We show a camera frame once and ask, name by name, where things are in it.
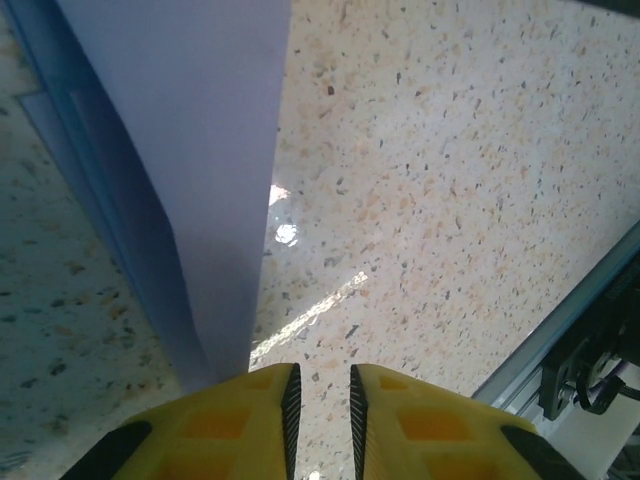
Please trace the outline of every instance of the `paper sheet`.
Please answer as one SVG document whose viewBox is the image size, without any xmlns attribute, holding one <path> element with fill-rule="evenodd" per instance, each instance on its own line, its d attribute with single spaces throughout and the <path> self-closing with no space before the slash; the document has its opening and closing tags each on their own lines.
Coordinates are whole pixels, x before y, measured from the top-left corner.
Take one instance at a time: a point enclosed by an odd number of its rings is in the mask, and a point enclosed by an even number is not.
<svg viewBox="0 0 640 480">
<path fill-rule="evenodd" d="M 169 217 L 219 380 L 246 371 L 289 0 L 59 0 Z"/>
<path fill-rule="evenodd" d="M 54 2 L 4 2 L 46 91 L 24 105 L 183 383 L 243 373 L 289 1 L 60 0 L 82 50 Z"/>
<path fill-rule="evenodd" d="M 127 275 L 185 388 L 215 382 L 191 319 L 169 221 L 64 18 L 47 1 L 7 0 L 5 6 L 45 89 L 22 98 L 34 125 Z"/>
</svg>

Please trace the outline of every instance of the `orange inset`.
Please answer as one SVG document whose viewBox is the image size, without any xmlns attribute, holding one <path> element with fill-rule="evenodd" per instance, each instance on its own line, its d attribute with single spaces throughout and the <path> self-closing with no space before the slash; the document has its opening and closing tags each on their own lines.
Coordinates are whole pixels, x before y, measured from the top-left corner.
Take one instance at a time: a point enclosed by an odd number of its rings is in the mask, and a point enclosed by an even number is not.
<svg viewBox="0 0 640 480">
<path fill-rule="evenodd" d="M 442 454 L 425 459 L 433 480 L 506 480 L 491 459 L 476 456 Z"/>
<path fill-rule="evenodd" d="M 447 410 L 411 408 L 398 413 L 398 421 L 409 440 L 464 441 L 473 435 L 464 421 Z"/>
<path fill-rule="evenodd" d="M 239 438 L 250 415 L 251 410 L 248 408 L 200 411 L 189 418 L 182 436 L 185 438 Z"/>
<path fill-rule="evenodd" d="M 247 388 L 249 390 L 268 390 L 273 380 L 273 375 L 261 374 L 249 374 L 245 378 L 247 382 Z"/>
<path fill-rule="evenodd" d="M 169 454 L 153 480 L 227 480 L 235 462 L 232 454 Z"/>
</svg>

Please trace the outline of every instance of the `speckled floor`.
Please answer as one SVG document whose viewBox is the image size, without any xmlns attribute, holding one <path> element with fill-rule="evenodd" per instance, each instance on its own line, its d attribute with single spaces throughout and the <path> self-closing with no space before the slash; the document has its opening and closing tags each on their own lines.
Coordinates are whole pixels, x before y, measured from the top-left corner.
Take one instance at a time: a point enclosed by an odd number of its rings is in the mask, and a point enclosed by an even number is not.
<svg viewBox="0 0 640 480">
<path fill-rule="evenodd" d="M 48 478 L 179 391 L 1 28 L 0 461 Z M 294 1 L 252 368 L 302 364 L 297 477 L 353 478 L 349 364 L 471 394 L 638 220 L 639 41 L 572 2 Z"/>
</svg>

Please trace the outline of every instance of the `yellow plastic part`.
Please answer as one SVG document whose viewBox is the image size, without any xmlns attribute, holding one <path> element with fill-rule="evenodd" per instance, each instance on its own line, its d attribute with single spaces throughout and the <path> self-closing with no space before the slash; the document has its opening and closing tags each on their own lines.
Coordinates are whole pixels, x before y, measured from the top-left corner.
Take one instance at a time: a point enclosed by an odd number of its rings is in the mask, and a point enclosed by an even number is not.
<svg viewBox="0 0 640 480">
<path fill-rule="evenodd" d="M 286 479 L 281 405 L 293 368 L 273 365 L 130 418 L 125 425 L 153 430 L 114 479 Z"/>
<path fill-rule="evenodd" d="M 500 431 L 535 433 L 528 421 L 383 367 L 356 368 L 368 404 L 364 480 L 539 480 Z M 353 388 L 352 373 L 352 421 Z"/>
</svg>

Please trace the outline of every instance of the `black rubber pad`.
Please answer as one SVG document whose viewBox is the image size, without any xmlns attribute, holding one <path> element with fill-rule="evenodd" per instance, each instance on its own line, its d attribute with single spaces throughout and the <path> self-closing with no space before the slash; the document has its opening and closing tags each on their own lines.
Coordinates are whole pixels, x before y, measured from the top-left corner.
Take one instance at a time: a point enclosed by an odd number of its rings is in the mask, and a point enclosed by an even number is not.
<svg viewBox="0 0 640 480">
<path fill-rule="evenodd" d="M 501 430 L 511 446 L 535 470 L 540 480 L 586 480 L 541 436 L 513 425 L 505 425 Z"/>
<path fill-rule="evenodd" d="M 282 435 L 284 438 L 284 461 L 287 480 L 294 480 L 295 475 L 301 406 L 302 377 L 300 376 L 300 365 L 296 363 L 291 368 L 291 374 L 280 404 L 282 408 Z"/>
<path fill-rule="evenodd" d="M 107 433 L 61 480 L 111 480 L 151 430 L 149 422 L 134 422 Z"/>
<path fill-rule="evenodd" d="M 351 438 L 356 480 L 364 478 L 364 451 L 367 443 L 367 411 L 369 404 L 357 365 L 351 365 L 349 405 L 351 408 Z"/>
</svg>

